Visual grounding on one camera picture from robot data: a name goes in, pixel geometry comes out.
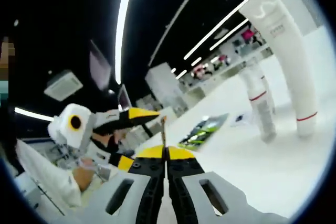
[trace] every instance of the workstation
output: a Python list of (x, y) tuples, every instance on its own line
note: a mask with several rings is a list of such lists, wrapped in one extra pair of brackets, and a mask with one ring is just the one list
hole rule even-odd
[[(152, 0), (137, 12), (142, 1), (113, 1), (120, 12), (107, 14), (97, 0), (92, 24), (66, 33), (15, 19), (15, 88), (0, 96), (15, 130), (0, 153), (23, 199), (54, 224), (300, 221), (335, 145), (335, 53), (318, 7)], [(101, 30), (110, 17), (113, 42)], [(30, 54), (32, 28), (49, 58)]]

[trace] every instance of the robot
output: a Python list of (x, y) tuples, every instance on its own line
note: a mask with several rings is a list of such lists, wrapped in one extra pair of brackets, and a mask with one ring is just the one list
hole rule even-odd
[[(55, 137), (64, 144), (85, 149), (89, 145), (89, 135), (94, 130), (106, 133), (111, 127), (116, 129), (115, 125), (125, 127), (158, 115), (157, 112), (137, 108), (121, 113), (109, 111), (92, 114), (85, 107), (70, 104), (48, 129), (52, 132), (53, 139)], [(288, 222), (287, 218), (265, 214), (251, 207), (241, 190), (215, 172), (205, 173), (193, 153), (181, 148), (167, 147), (165, 142), (163, 145), (143, 150), (134, 160), (121, 158), (118, 168), (120, 171), (92, 194), (87, 207), (76, 210), (72, 215), (62, 216), (52, 223), (157, 223), (166, 173), (169, 196), (178, 224)], [(214, 207), (221, 216), (215, 213)]]

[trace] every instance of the sleeve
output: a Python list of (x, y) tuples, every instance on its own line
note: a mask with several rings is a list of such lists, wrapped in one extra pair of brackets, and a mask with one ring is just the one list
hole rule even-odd
[(81, 206), (81, 192), (70, 170), (53, 165), (23, 141), (17, 141), (16, 152), (22, 167), (31, 178), (39, 181), (53, 196), (61, 197), (69, 206)]

